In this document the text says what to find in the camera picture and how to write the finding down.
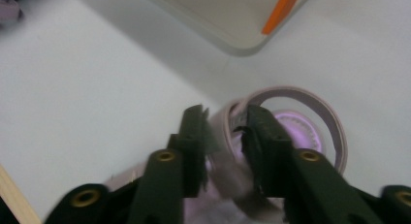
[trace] screw hole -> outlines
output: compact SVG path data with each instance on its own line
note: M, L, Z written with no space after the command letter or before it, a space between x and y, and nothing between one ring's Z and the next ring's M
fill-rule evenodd
M175 155L171 152L164 151L157 155L157 160L162 162L172 161L175 158Z
M300 157L306 161L311 161L311 162L315 162L320 160L320 156L318 156L317 153L311 152L311 151L303 151L300 154Z
M71 205L76 208L88 207L100 198L100 192L95 189L88 189L79 192L73 197Z
M399 191L399 192L396 192L395 195L397 199L399 199L401 202L403 202L407 206L411 207L411 192Z

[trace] white table surface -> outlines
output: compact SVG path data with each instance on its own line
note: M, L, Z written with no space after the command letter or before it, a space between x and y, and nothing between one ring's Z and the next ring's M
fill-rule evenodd
M220 50L148 0L22 0L0 27L0 162L45 219L166 145L182 111L271 85L327 100L347 180L411 185L410 0L308 0L260 51Z

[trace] orange handle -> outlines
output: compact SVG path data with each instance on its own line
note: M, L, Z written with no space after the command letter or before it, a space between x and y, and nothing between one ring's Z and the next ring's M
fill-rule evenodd
M262 33L268 35L278 24L291 12L297 0L278 0L274 10L269 16L269 20L264 26Z

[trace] wooden edge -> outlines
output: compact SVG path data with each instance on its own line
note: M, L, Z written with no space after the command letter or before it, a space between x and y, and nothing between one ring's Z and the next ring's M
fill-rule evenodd
M278 24L291 12L297 0L278 0L274 10L269 16L269 20L266 22L262 33L268 35L271 33Z
M20 224L41 224L39 216L30 207L15 183L0 165L0 197Z

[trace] plastic container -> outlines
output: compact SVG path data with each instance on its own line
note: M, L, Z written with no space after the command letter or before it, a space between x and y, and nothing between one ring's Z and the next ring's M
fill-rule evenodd
M305 0L152 0L215 44L260 48Z

